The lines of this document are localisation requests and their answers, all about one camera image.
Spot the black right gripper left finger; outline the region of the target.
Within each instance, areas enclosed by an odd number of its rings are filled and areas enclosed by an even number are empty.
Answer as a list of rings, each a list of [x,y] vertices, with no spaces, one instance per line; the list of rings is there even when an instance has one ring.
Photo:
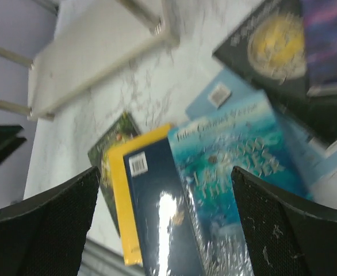
[[[77,275],[99,178],[91,167],[0,209],[0,275]]]

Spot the teal ocean cover book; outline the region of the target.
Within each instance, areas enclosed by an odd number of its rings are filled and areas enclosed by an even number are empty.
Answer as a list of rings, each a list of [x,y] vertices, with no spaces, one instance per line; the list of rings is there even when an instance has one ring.
[[[168,133],[208,275],[252,275],[231,172],[239,166],[304,198],[310,193],[263,92],[189,121]]]

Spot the navy blue hardcover book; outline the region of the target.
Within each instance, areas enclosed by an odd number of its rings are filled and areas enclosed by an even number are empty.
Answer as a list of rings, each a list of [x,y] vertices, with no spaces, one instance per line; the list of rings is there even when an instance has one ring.
[[[124,156],[146,275],[204,275],[167,138]]]

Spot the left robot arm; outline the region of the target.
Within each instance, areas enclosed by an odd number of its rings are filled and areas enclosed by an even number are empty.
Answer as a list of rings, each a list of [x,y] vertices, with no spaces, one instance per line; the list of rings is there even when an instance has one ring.
[[[27,141],[18,136],[23,130],[20,125],[0,125],[0,165]]]

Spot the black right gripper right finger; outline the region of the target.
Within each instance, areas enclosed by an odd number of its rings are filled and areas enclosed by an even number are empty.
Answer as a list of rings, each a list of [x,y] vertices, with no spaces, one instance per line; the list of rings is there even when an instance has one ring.
[[[337,275],[337,210],[236,166],[232,187],[255,275]]]

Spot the yellow Little Prince book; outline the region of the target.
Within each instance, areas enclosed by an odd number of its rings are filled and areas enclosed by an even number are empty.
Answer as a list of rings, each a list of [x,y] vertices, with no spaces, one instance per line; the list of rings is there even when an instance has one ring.
[[[141,264],[142,257],[128,186],[128,177],[124,164],[124,155],[165,138],[171,128],[173,128],[173,124],[164,124],[153,131],[108,150],[108,161],[111,171],[122,251],[124,262],[127,266]]]

